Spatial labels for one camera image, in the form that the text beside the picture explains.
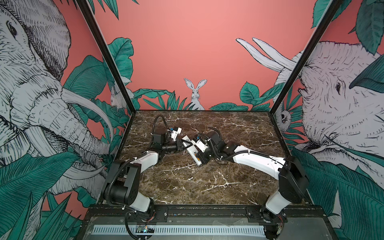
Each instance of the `white object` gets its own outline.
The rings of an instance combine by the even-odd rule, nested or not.
[[[192,89],[191,106],[195,105],[194,107],[192,107],[192,110],[204,110],[203,106],[199,102],[199,98],[200,98],[199,88],[204,86],[204,84],[207,83],[207,80],[206,79],[201,80],[196,88],[190,80],[184,78],[184,81],[187,84],[187,87]]]
[[[132,233],[136,232],[137,225],[129,225]],[[262,225],[151,225],[154,233],[136,233],[136,235],[232,235],[265,237]],[[94,225],[91,235],[128,235],[125,225]]]
[[[279,214],[280,211],[288,206],[291,202],[286,200],[277,189],[276,192],[274,192],[265,203],[266,209],[271,211],[274,214]]]
[[[205,150],[208,148],[207,145],[205,145],[200,139],[197,142],[192,141],[202,152],[205,152]]]
[[[181,133],[181,128],[177,128],[177,131],[175,130],[172,130],[171,134],[170,134],[170,137],[173,139],[173,141],[176,141],[176,137],[178,134]]]
[[[187,141],[187,142],[191,142],[191,140],[189,139],[189,137],[187,135],[185,135],[182,139]],[[195,146],[192,145],[189,148],[187,148],[187,152],[189,152],[189,154],[191,155],[191,157],[193,158],[193,160],[195,161],[195,163],[198,166],[200,166],[202,164],[201,161],[196,157],[196,153],[198,153],[198,151],[197,151]]]
[[[235,152],[244,150],[252,151],[251,149],[241,145],[235,149]],[[267,158],[249,153],[236,155],[233,157],[233,160],[235,163],[244,164],[253,167],[254,169],[265,172],[266,174],[274,177],[276,180],[279,180],[279,168],[282,168],[285,163],[285,160],[282,157],[269,156]]]

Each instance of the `rabbit illustration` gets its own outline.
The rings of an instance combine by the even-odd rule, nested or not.
[[[184,78],[184,80],[185,80],[185,83],[187,84],[187,86],[190,89],[192,89],[192,98],[191,98],[192,104],[191,104],[191,106],[192,105],[195,105],[195,106],[193,106],[191,110],[204,110],[203,106],[199,102],[199,98],[200,98],[199,88],[204,86],[204,84],[207,83],[207,80],[206,79],[201,80],[196,88],[190,80],[188,80],[186,78]]]

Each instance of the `rabbit ear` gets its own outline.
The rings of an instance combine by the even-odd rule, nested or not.
[[[201,88],[201,87],[204,86],[204,84],[206,84],[206,83],[207,83],[207,80],[206,80],[206,79],[201,80],[201,81],[199,82],[199,84],[197,85],[196,89]]]
[[[189,88],[192,89],[192,90],[195,89],[195,86],[193,85],[193,83],[192,83],[190,80],[184,78],[184,81],[185,81],[185,83],[187,84],[187,87],[189,87]]]

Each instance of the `wallpaper mural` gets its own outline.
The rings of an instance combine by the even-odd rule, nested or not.
[[[285,51],[293,57],[292,60],[283,57],[266,42],[253,38],[257,47],[270,59],[239,38],[251,38],[254,31],[249,27],[258,29],[262,26],[257,22],[247,22],[248,19],[236,20],[247,15],[254,21],[254,11],[244,12],[244,6],[260,7],[259,2],[244,0],[239,5],[218,0],[108,0],[105,1],[108,8],[101,0],[88,2],[107,43],[119,36],[133,41],[133,46],[129,41],[122,48],[110,46],[110,50],[136,109],[269,111],[284,86],[287,74],[300,57],[295,55],[305,47],[314,30],[311,29],[312,9],[316,1],[293,1],[292,4],[279,0],[281,6],[275,10],[272,5],[276,3],[266,3],[268,6],[263,7],[268,14],[262,14],[261,18],[286,21],[287,9],[302,12],[299,19],[289,18],[293,26],[289,27],[290,33],[284,33],[287,38],[290,35],[295,38],[289,43],[297,51],[290,48]],[[325,7],[317,10],[318,18]],[[210,27],[216,28],[212,34],[214,38],[202,36],[212,32]],[[279,39],[274,36],[279,35],[277,32],[264,27],[260,30],[261,36]],[[224,39],[222,34],[227,32],[233,37]],[[272,71],[258,66],[252,56]],[[129,69],[129,74],[124,73],[124,69]],[[122,94],[119,90],[113,94],[111,101],[118,104]]]
[[[318,0],[318,5],[326,1]],[[384,226],[384,2],[344,1],[276,112],[339,239]]]
[[[73,238],[120,144],[126,103],[110,104],[116,83],[73,2],[0,1],[0,29],[0,239]]]

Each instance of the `pink wall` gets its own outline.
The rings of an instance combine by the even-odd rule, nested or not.
[[[222,103],[241,102],[239,92],[248,81],[260,94],[277,78],[257,63],[236,42],[242,38],[257,46],[259,38],[292,58],[304,49],[312,27],[315,0],[232,1],[232,0],[117,0],[119,19],[94,1],[96,20],[110,44],[115,38],[132,40],[134,55],[132,91],[140,88],[176,91],[180,98],[191,97],[184,78],[194,85],[208,82],[200,90],[200,103],[207,110]],[[152,109],[139,99],[140,109]]]

